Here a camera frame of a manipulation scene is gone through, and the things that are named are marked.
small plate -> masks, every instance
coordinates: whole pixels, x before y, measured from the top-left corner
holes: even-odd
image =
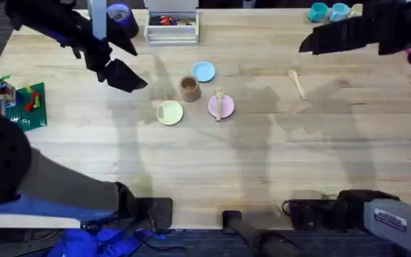
[[[175,125],[183,118],[183,107],[176,101],[165,101],[156,109],[156,118],[164,125]]]
[[[208,112],[212,116],[217,117],[218,108],[218,98],[217,96],[212,96],[208,101]],[[228,118],[234,112],[234,101],[231,97],[224,95],[221,99],[221,118]]]
[[[215,76],[215,67],[207,61],[199,61],[191,67],[191,75],[195,76],[199,82],[209,82]]]

wooden utensil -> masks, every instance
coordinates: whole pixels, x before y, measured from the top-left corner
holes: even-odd
[[[298,74],[296,73],[296,71],[291,70],[291,71],[288,72],[288,75],[289,75],[290,79],[294,82],[296,87],[298,88],[300,98],[302,100],[307,100],[307,96],[305,95],[304,89],[300,85]]]
[[[221,101],[223,100],[223,90],[221,87],[217,88],[216,96],[217,96],[217,121],[221,121]]]

label sticker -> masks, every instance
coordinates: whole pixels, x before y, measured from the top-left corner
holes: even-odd
[[[404,218],[378,208],[374,209],[374,218],[376,221],[392,226],[399,231],[407,232],[407,220]]]

blue cloth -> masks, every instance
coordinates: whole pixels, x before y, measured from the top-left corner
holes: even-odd
[[[18,200],[0,204],[0,214],[26,214],[35,216],[50,216],[75,218],[79,221],[94,221],[112,215],[115,210],[85,209],[52,203],[30,196],[20,195]]]
[[[153,236],[151,231],[138,231],[139,238]],[[135,236],[126,237],[122,230],[102,229],[96,235],[81,229],[67,229],[64,236],[50,251],[47,257],[119,257],[126,256],[140,246]]]

lego board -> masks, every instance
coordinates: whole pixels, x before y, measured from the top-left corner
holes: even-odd
[[[25,111],[25,105],[31,101],[31,94],[25,88],[17,89],[17,105],[3,110],[4,117],[17,124],[21,130],[29,131],[47,125],[44,83],[31,86],[31,89],[41,94],[41,106],[31,111]]]

